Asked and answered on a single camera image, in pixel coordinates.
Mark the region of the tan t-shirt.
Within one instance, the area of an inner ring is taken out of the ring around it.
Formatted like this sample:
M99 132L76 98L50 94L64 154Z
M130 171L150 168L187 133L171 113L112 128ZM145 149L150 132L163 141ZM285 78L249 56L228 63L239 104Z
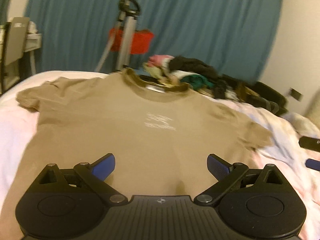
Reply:
M272 145L271 132L247 115L188 84L151 90L130 68L105 78L60 77L16 100L39 119L4 201L1 239L21 237L15 207L48 163L70 168L112 153L108 183L125 196L195 197L214 183L208 155L255 167L253 150Z

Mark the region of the pile of mixed clothes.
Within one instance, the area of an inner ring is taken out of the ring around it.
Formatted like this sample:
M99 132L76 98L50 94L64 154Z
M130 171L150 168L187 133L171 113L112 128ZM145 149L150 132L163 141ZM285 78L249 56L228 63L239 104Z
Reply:
M214 99L248 103L276 116L287 113L287 100L273 88L259 81L247 83L225 74L219 75L212 66L198 59L153 55L143 63L143 68L149 74L146 81L158 85L173 88L187 83L194 91Z

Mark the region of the teal blue curtain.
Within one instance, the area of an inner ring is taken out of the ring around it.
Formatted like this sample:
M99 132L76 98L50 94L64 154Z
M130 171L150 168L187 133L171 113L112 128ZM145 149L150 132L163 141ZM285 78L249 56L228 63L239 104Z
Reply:
M217 72L257 81L274 41L282 0L136 0L137 27L154 37L146 54L131 58L138 68L149 56L199 59ZM38 72L93 71L118 16L119 0L29 0L25 15L42 34L35 53Z

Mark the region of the white desk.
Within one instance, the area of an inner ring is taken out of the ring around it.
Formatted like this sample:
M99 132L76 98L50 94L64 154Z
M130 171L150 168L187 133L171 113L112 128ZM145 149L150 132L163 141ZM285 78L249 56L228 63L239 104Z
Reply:
M35 54L34 51L40 49L42 45L42 34L38 32L37 26L33 21L29 22L27 38L24 52L29 53L31 74L36 74Z

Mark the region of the grey desk chair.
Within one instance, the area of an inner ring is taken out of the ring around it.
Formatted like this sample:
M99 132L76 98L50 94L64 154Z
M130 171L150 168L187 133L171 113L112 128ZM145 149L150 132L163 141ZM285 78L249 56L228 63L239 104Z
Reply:
M1 95L21 79L18 64L24 54L29 21L28 17L15 17L4 25L1 53Z

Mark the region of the garment steamer stand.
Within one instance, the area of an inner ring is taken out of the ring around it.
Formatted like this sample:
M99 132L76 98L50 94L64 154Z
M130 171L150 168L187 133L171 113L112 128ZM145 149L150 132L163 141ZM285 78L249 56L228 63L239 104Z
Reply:
M120 37L120 47L118 51L117 63L115 66L116 71L120 71L129 66L131 48L134 33L136 31L137 18L140 15L140 6L136 0L120 0L118 4L119 15L114 26L114 32L108 39L104 52L95 68L95 72L100 72L112 46L116 41L116 36L122 29L123 34Z

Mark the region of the red cloth on stand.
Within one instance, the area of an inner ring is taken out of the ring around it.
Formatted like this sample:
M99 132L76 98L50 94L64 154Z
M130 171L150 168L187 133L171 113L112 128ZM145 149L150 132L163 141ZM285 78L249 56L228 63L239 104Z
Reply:
M116 34L111 51L119 51L122 42L123 28L120 28ZM149 50L150 43L154 38L154 34L148 29L139 30L134 33L130 54L145 54Z

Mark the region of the wall power socket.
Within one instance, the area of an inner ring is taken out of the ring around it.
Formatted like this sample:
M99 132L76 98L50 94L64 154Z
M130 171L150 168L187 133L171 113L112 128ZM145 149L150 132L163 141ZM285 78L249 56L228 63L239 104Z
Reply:
M301 101L301 99L303 97L303 95L300 92L298 92L297 90L295 90L293 88L290 88L290 96L297 101Z

